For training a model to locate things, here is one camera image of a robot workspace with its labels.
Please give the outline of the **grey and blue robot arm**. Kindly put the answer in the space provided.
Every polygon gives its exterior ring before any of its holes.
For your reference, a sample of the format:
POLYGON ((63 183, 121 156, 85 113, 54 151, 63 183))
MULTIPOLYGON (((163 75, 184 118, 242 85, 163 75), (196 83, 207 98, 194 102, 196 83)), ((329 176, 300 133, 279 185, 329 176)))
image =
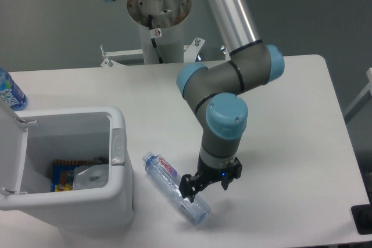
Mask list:
MULTIPOLYGON (((276 80, 285 69, 278 48, 259 38, 245 0, 208 2, 230 59, 214 67, 188 63, 177 76, 179 91, 203 129, 197 171, 183 175, 179 186, 182 197, 189 200, 216 182, 227 189, 241 176, 236 152, 248 108, 240 94, 276 80)), ((168 28, 185 20, 191 0, 127 0, 127 9, 145 29, 144 42, 151 46, 155 62, 165 63, 160 39, 168 28)))

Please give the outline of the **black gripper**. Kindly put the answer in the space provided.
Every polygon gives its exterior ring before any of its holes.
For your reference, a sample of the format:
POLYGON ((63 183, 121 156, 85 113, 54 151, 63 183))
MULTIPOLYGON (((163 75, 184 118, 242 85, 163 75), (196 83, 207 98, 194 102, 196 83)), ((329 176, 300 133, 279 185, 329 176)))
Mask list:
POLYGON ((179 190, 183 198, 193 203, 195 196, 211 184, 220 182, 226 191, 234 179, 241 177, 241 173, 242 164, 237 157, 218 158, 200 154, 195 175, 183 175, 179 190))

